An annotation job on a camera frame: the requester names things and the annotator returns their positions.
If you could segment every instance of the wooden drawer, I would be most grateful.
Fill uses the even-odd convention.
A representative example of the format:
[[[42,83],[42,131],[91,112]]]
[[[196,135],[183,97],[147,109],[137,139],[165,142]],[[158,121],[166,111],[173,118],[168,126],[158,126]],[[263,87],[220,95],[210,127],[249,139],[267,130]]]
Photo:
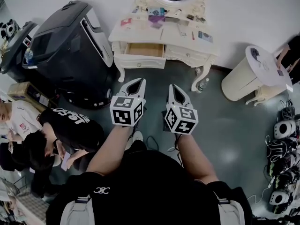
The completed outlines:
[[[165,67],[163,44],[127,44],[125,54],[114,54],[115,62],[123,68]]]
[[[166,59],[181,60],[191,67],[199,67],[206,63],[210,54],[192,51],[183,47],[167,45],[165,49]]]

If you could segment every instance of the white vanity table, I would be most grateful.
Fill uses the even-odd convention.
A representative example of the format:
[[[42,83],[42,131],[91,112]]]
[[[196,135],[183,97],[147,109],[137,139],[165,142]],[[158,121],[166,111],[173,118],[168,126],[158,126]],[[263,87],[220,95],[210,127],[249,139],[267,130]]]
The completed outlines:
[[[218,56],[216,38],[205,20],[205,1],[135,0],[133,12],[120,18],[108,38],[120,71],[119,82],[124,81],[125,68],[163,69],[166,60],[180,60],[192,68],[203,67],[192,83],[192,91],[197,91],[196,84]],[[152,27],[148,8],[165,9],[165,21],[158,22],[160,28]],[[211,35],[213,42],[199,38],[199,31]]]

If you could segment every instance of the water bottle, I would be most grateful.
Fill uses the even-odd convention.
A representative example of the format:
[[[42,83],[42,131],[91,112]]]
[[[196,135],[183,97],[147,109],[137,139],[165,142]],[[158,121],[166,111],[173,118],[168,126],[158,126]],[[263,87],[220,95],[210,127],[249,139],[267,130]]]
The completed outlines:
[[[32,63],[33,51],[30,48],[26,49],[25,54],[24,54],[24,58],[25,58],[28,65]]]
[[[206,79],[202,79],[200,81],[199,86],[198,86],[199,93],[201,93],[206,88],[209,80],[210,80],[209,78],[206,78]]]

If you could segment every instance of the gray floor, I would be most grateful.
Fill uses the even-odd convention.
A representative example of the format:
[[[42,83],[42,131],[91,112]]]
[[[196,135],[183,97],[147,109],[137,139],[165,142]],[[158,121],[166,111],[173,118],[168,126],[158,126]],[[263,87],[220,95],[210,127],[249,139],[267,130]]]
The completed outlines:
[[[125,82],[143,77],[147,80],[146,108],[147,111],[139,123],[138,130],[142,131],[144,139],[153,136],[159,144],[159,150],[177,159],[176,152],[167,152],[174,145],[174,135],[163,132],[163,119],[161,112],[165,110],[168,86],[174,83],[188,93],[195,109],[198,110],[199,124],[193,131],[193,136],[199,146],[212,162],[220,180],[226,182],[231,188],[241,186],[247,197],[256,194],[257,200],[267,187],[269,179],[264,176],[266,159],[266,135],[272,135],[276,122],[277,112],[282,108],[281,99],[285,101],[287,94],[270,100],[269,102],[253,107],[245,105],[245,101],[252,98],[249,95],[238,102],[228,101],[221,91],[221,81],[225,73],[211,70],[208,77],[210,82],[201,94],[190,91],[195,70],[183,63],[167,61],[165,69],[127,69]],[[121,83],[115,83],[113,93],[118,92]],[[72,106],[63,99],[60,106],[89,116],[102,125],[106,134],[113,125],[109,108],[98,111],[83,110]],[[70,174],[78,174],[71,169],[64,172],[54,168],[52,181],[64,182]],[[254,205],[250,200],[254,212],[264,211],[265,201],[269,199],[270,192],[266,191],[263,201]]]

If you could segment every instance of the cardboard box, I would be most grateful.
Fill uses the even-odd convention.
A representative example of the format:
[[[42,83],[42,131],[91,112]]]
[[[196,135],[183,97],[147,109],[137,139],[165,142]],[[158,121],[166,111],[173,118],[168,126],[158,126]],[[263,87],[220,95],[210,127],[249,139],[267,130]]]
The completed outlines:
[[[57,107],[57,104],[49,100],[49,98],[41,93],[30,82],[12,84],[9,87],[7,95],[9,95],[15,101],[23,100],[31,103],[40,112],[43,112],[46,108]]]

